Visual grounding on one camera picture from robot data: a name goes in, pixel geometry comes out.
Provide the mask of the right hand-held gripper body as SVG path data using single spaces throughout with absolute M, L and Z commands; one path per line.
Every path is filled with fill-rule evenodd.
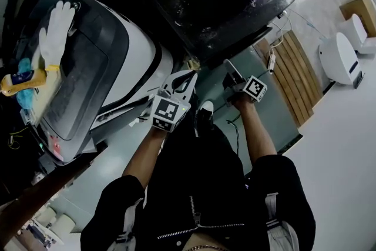
M 267 85 L 255 76 L 245 80 L 242 76 L 231 77 L 226 74 L 223 82 L 223 98 L 227 106 L 232 106 L 233 101 L 241 94 L 245 93 L 251 97 L 252 101 L 260 102 L 267 91 Z

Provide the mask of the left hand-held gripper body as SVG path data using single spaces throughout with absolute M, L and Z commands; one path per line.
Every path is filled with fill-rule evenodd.
M 160 88 L 154 97 L 151 110 L 152 126 L 166 132 L 173 132 L 191 108 L 192 90 L 170 93 Z

